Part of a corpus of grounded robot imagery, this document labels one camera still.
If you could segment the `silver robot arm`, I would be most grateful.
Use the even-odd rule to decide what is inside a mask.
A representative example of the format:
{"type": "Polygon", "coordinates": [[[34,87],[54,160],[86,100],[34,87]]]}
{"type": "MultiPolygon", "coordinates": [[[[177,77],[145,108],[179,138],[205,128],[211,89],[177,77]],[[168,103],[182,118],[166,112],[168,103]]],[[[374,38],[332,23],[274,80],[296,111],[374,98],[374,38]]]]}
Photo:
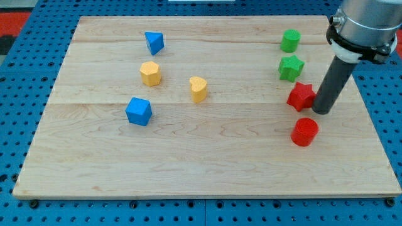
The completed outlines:
{"type": "Polygon", "coordinates": [[[326,37],[346,63],[383,64],[396,49],[401,0],[343,0],[329,18],[326,37]]]}

